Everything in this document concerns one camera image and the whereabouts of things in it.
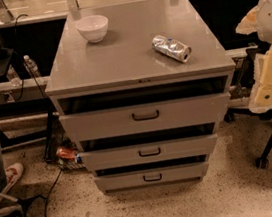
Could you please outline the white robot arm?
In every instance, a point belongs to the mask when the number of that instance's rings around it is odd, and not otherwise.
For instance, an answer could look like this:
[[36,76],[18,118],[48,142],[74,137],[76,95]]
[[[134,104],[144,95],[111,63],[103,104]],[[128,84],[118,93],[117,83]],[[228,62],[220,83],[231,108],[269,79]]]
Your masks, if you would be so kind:
[[272,109],[272,0],[258,0],[238,23],[238,34],[257,33],[260,41],[269,44],[265,53],[257,53],[254,60],[254,85],[248,109],[254,113],[265,113]]

